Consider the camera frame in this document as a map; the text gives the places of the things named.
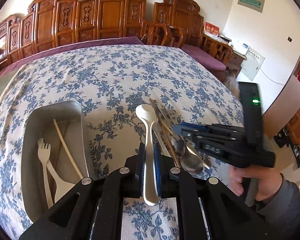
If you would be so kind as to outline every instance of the white fork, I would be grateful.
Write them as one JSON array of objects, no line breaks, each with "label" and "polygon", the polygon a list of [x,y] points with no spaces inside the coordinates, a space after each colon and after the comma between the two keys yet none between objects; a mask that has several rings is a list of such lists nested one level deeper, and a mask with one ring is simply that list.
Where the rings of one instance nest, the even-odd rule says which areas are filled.
[{"label": "white fork", "polygon": [[50,144],[42,143],[41,145],[39,145],[39,143],[38,143],[38,146],[39,146],[38,157],[39,157],[39,160],[41,161],[42,167],[43,167],[44,190],[46,192],[48,208],[51,208],[53,206],[53,201],[52,201],[51,191],[50,191],[49,182],[48,182],[48,174],[47,174],[47,162],[50,157]]}]

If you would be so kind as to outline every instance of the human hand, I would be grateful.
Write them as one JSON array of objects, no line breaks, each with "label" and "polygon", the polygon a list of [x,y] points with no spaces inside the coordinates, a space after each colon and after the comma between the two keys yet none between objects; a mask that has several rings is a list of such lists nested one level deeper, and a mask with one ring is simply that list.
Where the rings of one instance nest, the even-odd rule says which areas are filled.
[{"label": "human hand", "polygon": [[258,179],[257,201],[269,202],[278,192],[282,184],[281,174],[273,168],[251,165],[240,169],[229,165],[230,189],[237,195],[243,194],[243,178]]}]

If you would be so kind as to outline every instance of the blue floral pattern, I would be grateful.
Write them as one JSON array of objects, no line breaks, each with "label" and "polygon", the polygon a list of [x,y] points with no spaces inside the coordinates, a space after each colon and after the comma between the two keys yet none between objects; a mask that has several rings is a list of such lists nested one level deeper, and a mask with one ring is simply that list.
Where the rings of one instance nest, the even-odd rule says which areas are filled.
[{"label": "blue floral pattern", "polygon": [[[178,120],[242,125],[238,100],[180,49],[116,45],[90,47],[24,65],[0,98],[0,224],[12,239],[30,225],[21,191],[23,134],[31,112],[64,100],[77,100],[88,124],[91,158],[98,178],[124,165],[144,142],[145,127],[135,108],[149,98],[173,108]],[[199,178],[228,183],[228,166],[202,154],[210,165]],[[147,206],[125,199],[125,239],[178,239],[174,199]]]}]

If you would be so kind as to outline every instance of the gray sleeve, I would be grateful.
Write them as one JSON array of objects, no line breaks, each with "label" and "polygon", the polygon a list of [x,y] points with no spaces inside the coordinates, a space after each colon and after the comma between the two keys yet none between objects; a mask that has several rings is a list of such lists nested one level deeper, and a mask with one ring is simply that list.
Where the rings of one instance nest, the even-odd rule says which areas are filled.
[{"label": "gray sleeve", "polygon": [[295,183],[283,179],[277,195],[256,212],[275,228],[280,239],[289,239],[300,225],[300,192]]}]

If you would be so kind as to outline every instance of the wire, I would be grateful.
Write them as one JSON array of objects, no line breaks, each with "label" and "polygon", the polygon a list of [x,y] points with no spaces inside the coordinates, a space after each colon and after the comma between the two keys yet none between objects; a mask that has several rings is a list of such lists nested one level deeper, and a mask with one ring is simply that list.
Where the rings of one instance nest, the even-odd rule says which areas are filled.
[{"label": "wire", "polygon": [[276,83],[276,84],[278,84],[278,85],[284,86],[284,84],[278,83],[278,82],[276,82],[276,81],[273,81],[271,78],[269,78],[269,77],[263,72],[263,70],[262,70],[261,68],[260,68],[260,70],[261,70],[262,73],[263,73],[268,79],[270,79],[273,83]]}]

